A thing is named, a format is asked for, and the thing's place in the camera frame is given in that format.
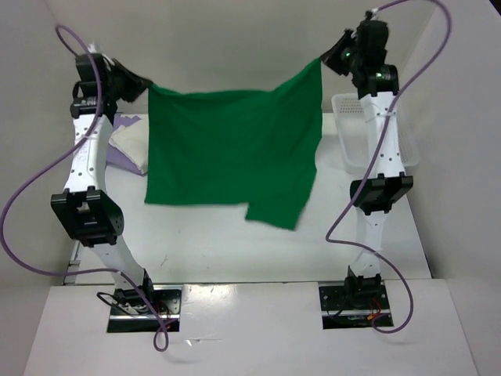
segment green towel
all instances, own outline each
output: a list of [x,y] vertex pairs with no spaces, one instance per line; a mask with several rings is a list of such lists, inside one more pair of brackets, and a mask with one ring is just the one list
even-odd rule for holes
[[146,203],[249,203],[247,220],[293,230],[315,180],[320,60],[270,92],[150,88]]

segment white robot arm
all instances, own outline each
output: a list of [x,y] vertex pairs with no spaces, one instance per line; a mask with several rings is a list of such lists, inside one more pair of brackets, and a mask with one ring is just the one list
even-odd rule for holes
[[[346,30],[337,44],[321,60],[339,75],[352,75],[366,119],[369,159],[373,158],[387,118],[386,136],[375,164],[354,206],[357,211],[356,242],[375,251],[381,250],[384,222],[392,205],[413,186],[413,177],[405,174],[398,145],[396,110],[388,113],[398,94],[398,72],[384,61],[389,30],[372,11],[356,31]],[[362,180],[351,182],[351,198]],[[377,296],[380,289],[380,261],[373,253],[361,251],[348,267],[345,286],[351,298]]]
[[[51,206],[72,239],[92,249],[106,267],[125,272],[150,298],[153,285],[148,273],[134,260],[122,237],[122,210],[106,194],[105,169],[116,102],[119,99],[134,101],[151,81],[136,76],[116,60],[109,60],[100,53],[93,53],[92,57],[101,77],[103,112],[92,134],[74,153],[63,193],[52,195]],[[75,84],[74,101],[70,107],[75,144],[85,137],[96,108],[99,108],[96,103],[96,80],[87,55],[78,56],[76,65],[81,80]],[[134,305],[139,302],[139,296],[129,282],[118,273],[113,273],[113,278],[116,295],[123,303]]]

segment white tabletop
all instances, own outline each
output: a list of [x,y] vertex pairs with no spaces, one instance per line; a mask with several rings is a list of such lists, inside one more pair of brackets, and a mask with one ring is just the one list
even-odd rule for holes
[[[316,283],[186,285],[180,332],[165,353],[153,333],[106,334],[111,286],[52,287],[24,376],[475,376],[443,280],[411,280],[416,309],[402,332],[322,329]],[[387,282],[396,324],[409,309]]]
[[[244,283],[343,280],[359,250],[328,244],[325,234],[358,179],[344,170],[332,114],[324,115],[323,138],[312,195],[296,231],[245,222],[246,205],[171,207],[144,204],[146,177],[109,167],[106,186],[125,217],[124,238],[154,283]],[[355,210],[334,236],[355,239]],[[385,224],[384,254],[410,279],[430,278],[407,197]],[[80,269],[102,267],[88,249]],[[382,266],[384,279],[396,274]],[[77,284],[113,283],[105,273],[78,276]]]

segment white plastic basket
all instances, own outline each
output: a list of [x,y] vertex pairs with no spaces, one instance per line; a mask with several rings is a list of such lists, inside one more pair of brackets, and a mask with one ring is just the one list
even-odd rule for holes
[[[366,122],[359,98],[354,93],[338,94],[332,97],[332,108],[346,171],[350,174],[362,175],[369,166],[369,151]],[[397,113],[397,122],[402,163],[405,167],[416,166],[420,161],[416,140],[409,128],[409,122],[400,109]]]

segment purple fabric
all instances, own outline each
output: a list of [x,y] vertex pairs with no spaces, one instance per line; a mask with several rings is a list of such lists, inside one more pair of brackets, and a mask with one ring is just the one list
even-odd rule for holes
[[[125,116],[121,114],[116,114],[113,122],[113,128],[118,129],[121,125],[125,127],[129,127],[136,123],[138,120],[141,120],[139,116]],[[113,165],[119,168],[123,168],[124,170],[130,171],[136,175],[144,176],[137,166],[130,160],[128,159],[125,155],[122,154],[122,152],[119,151],[119,149],[108,145],[108,151],[106,154],[106,163],[108,165]]]

